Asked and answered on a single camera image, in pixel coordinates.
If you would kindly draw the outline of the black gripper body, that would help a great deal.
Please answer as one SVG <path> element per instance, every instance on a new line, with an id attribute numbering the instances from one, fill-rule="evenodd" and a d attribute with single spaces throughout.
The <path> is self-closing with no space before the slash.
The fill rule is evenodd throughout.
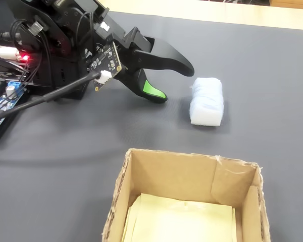
<path id="1" fill-rule="evenodd" d="M 137 27 L 126 33 L 120 26 L 112 26 L 112 40 L 117 46 L 121 71 L 118 75 L 135 73 L 139 69 L 150 69 L 136 51 L 151 52 L 153 43 L 147 40 Z"/>

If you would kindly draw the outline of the green-padded black gripper finger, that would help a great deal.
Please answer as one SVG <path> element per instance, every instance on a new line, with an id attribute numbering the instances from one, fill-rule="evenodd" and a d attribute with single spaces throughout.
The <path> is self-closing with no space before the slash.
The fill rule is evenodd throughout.
<path id="1" fill-rule="evenodd" d="M 166 94 L 152 86 L 148 81 L 144 69 L 139 69 L 134 73 L 123 69 L 119 73 L 119 81 L 137 96 L 153 103 L 165 103 L 167 101 Z"/>

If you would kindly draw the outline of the long plain black gripper finger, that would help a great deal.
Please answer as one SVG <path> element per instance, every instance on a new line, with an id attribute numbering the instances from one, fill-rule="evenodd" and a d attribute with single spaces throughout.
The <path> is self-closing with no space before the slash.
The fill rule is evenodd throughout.
<path id="1" fill-rule="evenodd" d="M 152 38 L 154 45 L 150 52 L 135 50 L 138 67 L 149 70 L 173 70 L 184 76 L 192 77 L 194 67 L 191 62 L 168 42 Z"/>

